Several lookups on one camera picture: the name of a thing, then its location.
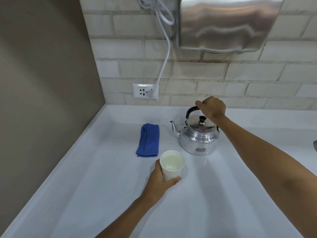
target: stainless steel hand dryer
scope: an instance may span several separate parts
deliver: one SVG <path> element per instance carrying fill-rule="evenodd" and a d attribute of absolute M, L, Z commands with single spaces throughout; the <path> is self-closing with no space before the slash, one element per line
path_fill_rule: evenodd
<path fill-rule="evenodd" d="M 255 52 L 284 0 L 178 0 L 176 43 L 210 53 Z"/>

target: kettle spout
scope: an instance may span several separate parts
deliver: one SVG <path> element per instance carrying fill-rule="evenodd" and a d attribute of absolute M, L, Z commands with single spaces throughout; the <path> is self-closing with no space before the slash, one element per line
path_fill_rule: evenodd
<path fill-rule="evenodd" d="M 179 137 L 180 136 L 180 132 L 178 132 L 176 126 L 175 126 L 175 123 L 173 121 L 170 121 L 170 123 L 172 124 L 172 130 L 174 132 L 174 134 Z"/>

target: power cord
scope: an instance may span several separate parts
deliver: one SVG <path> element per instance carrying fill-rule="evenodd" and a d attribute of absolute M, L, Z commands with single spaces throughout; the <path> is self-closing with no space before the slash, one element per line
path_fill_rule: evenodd
<path fill-rule="evenodd" d="M 150 94 L 150 97 L 153 97 L 153 94 L 156 92 L 157 88 L 158 88 L 158 83 L 161 79 L 161 76 L 162 76 L 162 73 L 164 71 L 164 68 L 166 66 L 166 63 L 167 63 L 167 60 L 168 60 L 168 57 L 171 53 L 171 42 L 170 42 L 170 39 L 168 38 L 168 35 L 163 27 L 163 24 L 162 24 L 162 21 L 165 22 L 166 24 L 170 25 L 170 26 L 173 26 L 174 23 L 175 23 L 175 19 L 173 17 L 173 14 L 172 12 L 165 6 L 165 4 L 161 1 L 161 0 L 138 0 L 139 4 L 141 7 L 143 7 L 144 9 L 152 9 L 154 12 L 155 12 L 155 15 L 158 19 L 158 23 L 164 33 L 164 36 L 166 38 L 166 41 L 167 41 L 167 55 L 166 55 L 166 58 L 164 60 L 164 63 L 163 63 L 163 66 L 162 66 L 162 69 L 161 69 L 161 72 L 158 76 L 158 79 L 156 81 L 156 84 L 155 84 L 155 88 L 153 90 L 153 93 Z M 161 12 L 161 8 L 163 8 L 167 13 L 168 15 L 170 16 L 171 20 L 168 20 L 164 15 L 163 13 Z"/>

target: black kettle handle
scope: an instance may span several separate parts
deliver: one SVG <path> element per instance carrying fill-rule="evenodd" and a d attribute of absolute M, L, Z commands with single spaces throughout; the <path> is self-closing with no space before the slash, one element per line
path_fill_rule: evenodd
<path fill-rule="evenodd" d="M 189 118 L 189 115 L 190 115 L 191 112 L 194 112 L 194 111 L 196 111 L 196 110 L 200 110 L 200 109 L 199 109 L 197 106 L 188 109 L 188 110 L 187 110 L 187 113 L 186 113 L 186 119 Z"/>

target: backsplash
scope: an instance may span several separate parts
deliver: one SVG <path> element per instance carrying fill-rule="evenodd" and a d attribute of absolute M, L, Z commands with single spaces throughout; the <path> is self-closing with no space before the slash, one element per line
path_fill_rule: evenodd
<path fill-rule="evenodd" d="M 193 106 L 213 95 L 228 107 L 317 110 L 317 0 L 285 0 L 258 52 L 172 49 L 159 100 L 133 99 L 131 89 L 156 83 L 165 59 L 156 16 L 137 0 L 80 1 L 108 104 Z"/>

